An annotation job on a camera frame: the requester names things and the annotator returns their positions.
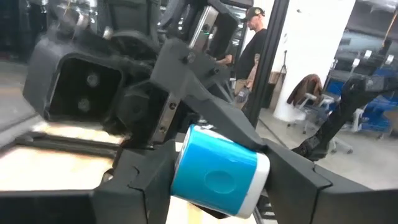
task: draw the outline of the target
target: metal pole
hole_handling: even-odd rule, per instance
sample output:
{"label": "metal pole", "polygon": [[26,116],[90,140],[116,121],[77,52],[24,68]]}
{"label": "metal pole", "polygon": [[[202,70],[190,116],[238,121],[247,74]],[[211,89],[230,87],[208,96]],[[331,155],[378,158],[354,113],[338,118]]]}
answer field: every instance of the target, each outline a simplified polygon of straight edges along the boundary
{"label": "metal pole", "polygon": [[271,74],[272,65],[274,64],[288,5],[289,0],[275,0],[272,7],[266,41],[261,51],[260,62],[254,80],[253,92],[251,93],[245,112],[254,127],[257,126],[262,102],[266,99],[267,88],[269,88],[268,79]]}

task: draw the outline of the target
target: office chair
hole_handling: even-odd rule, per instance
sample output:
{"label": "office chair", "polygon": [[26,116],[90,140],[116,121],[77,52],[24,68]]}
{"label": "office chair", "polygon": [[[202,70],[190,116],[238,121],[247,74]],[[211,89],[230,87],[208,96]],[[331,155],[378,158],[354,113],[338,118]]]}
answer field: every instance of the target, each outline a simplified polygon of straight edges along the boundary
{"label": "office chair", "polygon": [[[307,88],[308,92],[295,106],[298,110],[304,112],[304,120],[296,120],[293,123],[289,123],[287,124],[288,128],[291,126],[296,126],[299,123],[303,123],[302,133],[306,134],[308,129],[317,129],[328,119],[329,114],[332,112],[330,105],[336,103],[336,100],[331,96],[322,94],[320,102],[314,104],[315,100],[317,99],[315,95],[311,94],[314,88],[315,84],[310,82],[309,87]],[[334,137],[329,144],[330,154],[337,152],[337,145],[343,146],[346,149],[347,154],[354,152],[352,146],[340,140],[339,138]]]}

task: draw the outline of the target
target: wooden table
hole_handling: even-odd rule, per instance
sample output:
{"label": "wooden table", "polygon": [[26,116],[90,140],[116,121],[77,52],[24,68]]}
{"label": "wooden table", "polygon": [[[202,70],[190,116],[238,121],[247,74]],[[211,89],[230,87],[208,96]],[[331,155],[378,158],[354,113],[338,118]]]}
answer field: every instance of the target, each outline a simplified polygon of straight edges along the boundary
{"label": "wooden table", "polygon": [[[45,123],[33,128],[49,134],[104,142],[120,142],[118,136],[103,131],[54,126]],[[177,142],[179,150],[182,143]],[[65,190],[93,189],[100,184],[103,172],[112,160],[67,152],[17,147],[0,158],[0,190]],[[192,204],[172,197],[166,224],[256,224],[253,216],[247,220],[226,218],[218,220]]]}

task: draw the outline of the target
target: man's arm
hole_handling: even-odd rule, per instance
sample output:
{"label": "man's arm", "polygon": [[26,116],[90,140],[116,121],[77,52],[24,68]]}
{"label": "man's arm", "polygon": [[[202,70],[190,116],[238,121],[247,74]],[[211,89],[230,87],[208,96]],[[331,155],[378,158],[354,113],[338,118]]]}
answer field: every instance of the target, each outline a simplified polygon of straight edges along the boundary
{"label": "man's arm", "polygon": [[250,90],[253,88],[253,83],[254,79],[256,78],[256,72],[257,72],[257,66],[259,65],[260,61],[260,54],[254,55],[254,66],[250,71],[248,80],[246,81],[246,87],[248,87]]}
{"label": "man's arm", "polygon": [[232,63],[232,55],[226,55],[225,58],[216,61],[218,64],[228,65]]}

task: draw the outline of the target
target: white pillar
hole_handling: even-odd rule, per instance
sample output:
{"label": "white pillar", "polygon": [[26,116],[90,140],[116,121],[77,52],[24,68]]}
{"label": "white pillar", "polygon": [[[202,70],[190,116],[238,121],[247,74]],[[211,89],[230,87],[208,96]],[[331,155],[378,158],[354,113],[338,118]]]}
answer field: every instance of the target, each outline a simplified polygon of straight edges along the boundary
{"label": "white pillar", "polygon": [[303,77],[317,74],[325,82],[355,0],[290,0],[272,70],[279,72],[287,50],[287,75],[274,116],[283,121],[302,118],[286,103]]}

